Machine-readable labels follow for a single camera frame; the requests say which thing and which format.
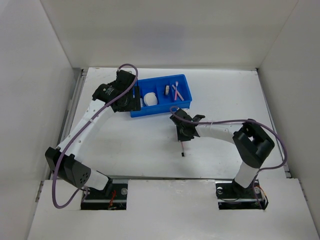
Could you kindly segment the round beige powder puff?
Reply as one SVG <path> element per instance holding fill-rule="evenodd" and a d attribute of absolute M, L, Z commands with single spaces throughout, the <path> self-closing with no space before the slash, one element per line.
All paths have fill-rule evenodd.
<path fill-rule="evenodd" d="M 144 95 L 143 101 L 145 106 L 151 107 L 158 104 L 158 98 L 154 92 L 148 92 Z"/>

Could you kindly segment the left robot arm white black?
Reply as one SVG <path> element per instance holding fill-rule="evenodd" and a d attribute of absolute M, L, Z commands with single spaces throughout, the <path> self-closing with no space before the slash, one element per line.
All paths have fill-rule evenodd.
<path fill-rule="evenodd" d="M 76 188 L 89 187 L 100 198 L 111 195 L 112 180 L 83 164 L 87 147 L 96 138 L 101 127 L 116 112 L 141 109 L 136 76 L 125 70 L 116 72 L 116 79 L 101 84 L 81 120 L 69 135 L 56 147 L 49 147 L 45 158 L 53 174 Z"/>

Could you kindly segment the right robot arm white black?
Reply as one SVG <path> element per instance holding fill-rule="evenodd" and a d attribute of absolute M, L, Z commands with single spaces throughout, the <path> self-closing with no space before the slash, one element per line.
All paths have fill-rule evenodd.
<path fill-rule="evenodd" d="M 274 141 L 254 120 L 214 123 L 204 121 L 204 115 L 191 117 L 179 108 L 171 116 L 183 141 L 197 138 L 213 138 L 235 145 L 242 160 L 232 180 L 231 190 L 237 197 L 250 191 L 254 178 L 275 147 Z"/>

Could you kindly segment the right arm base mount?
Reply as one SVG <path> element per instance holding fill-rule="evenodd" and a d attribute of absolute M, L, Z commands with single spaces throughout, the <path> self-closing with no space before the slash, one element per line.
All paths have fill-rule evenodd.
<path fill-rule="evenodd" d="M 231 180 L 215 182 L 219 210 L 265 210 L 269 205 L 266 193 L 258 180 L 243 188 Z"/>

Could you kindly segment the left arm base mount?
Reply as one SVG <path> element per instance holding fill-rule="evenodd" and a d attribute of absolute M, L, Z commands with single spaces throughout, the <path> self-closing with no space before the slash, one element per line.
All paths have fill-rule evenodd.
<path fill-rule="evenodd" d="M 94 188 L 82 191 L 80 209 L 83 211 L 122 211 L 127 209 L 128 179 L 113 179 L 106 190 Z"/>

